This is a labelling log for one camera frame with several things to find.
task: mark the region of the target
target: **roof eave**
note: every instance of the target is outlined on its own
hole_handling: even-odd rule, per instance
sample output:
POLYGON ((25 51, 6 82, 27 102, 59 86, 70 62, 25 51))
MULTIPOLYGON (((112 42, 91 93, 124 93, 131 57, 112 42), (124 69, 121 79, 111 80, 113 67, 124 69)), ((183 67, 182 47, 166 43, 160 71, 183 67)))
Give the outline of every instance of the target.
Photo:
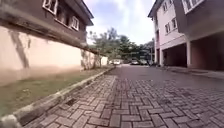
POLYGON ((160 5, 162 4, 164 0, 156 0, 152 6, 152 9, 150 10, 148 17, 153 18, 153 16, 155 15, 156 11, 158 10, 158 8, 160 7, 160 5))

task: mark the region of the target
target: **paved driveway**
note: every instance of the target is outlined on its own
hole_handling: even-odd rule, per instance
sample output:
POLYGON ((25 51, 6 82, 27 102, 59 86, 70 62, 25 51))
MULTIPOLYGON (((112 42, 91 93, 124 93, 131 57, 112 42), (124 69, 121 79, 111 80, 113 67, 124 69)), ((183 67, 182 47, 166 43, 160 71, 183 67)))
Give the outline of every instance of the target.
POLYGON ((224 128, 224 81, 122 65, 26 127, 224 128))

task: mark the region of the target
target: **wall stain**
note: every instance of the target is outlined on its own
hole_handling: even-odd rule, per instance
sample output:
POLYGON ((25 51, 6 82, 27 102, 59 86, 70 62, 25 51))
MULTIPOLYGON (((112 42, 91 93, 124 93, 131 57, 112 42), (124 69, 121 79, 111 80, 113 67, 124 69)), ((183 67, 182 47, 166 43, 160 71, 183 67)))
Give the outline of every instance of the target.
POLYGON ((22 42, 19 38, 19 32, 16 32, 16 31, 12 31, 12 30, 9 30, 9 35, 12 39, 12 42, 14 43, 14 45, 16 46, 16 51, 20 57, 20 60, 23 64, 23 67, 24 68, 29 68, 29 61, 26 57, 26 54, 24 52, 24 48, 23 48, 23 45, 22 45, 22 42))

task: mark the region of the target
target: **column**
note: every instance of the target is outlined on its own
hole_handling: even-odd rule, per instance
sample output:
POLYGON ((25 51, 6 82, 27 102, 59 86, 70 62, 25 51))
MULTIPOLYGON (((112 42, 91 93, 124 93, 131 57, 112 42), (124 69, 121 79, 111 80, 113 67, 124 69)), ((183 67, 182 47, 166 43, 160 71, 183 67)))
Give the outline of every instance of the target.
POLYGON ((161 66, 164 66, 164 55, 163 55, 163 50, 162 49, 160 49, 159 50, 159 58, 160 58, 160 62, 159 62, 159 64, 161 65, 161 66))
POLYGON ((187 67, 190 68, 192 66, 192 61, 191 61, 191 42, 189 40, 189 38, 186 37, 186 41, 187 41, 187 67))

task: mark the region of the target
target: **car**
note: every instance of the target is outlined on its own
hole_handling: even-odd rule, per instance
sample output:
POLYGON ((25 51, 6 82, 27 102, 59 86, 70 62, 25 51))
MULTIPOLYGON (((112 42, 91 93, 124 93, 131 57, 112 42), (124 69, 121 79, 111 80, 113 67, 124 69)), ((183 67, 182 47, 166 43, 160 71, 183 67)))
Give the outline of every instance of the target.
POLYGON ((114 60, 113 64, 119 65, 119 64, 121 64, 121 61, 120 60, 114 60))
POLYGON ((131 65, 139 65, 139 62, 137 60, 132 60, 131 65))
POLYGON ((140 60, 141 65, 148 65, 146 60, 140 60))

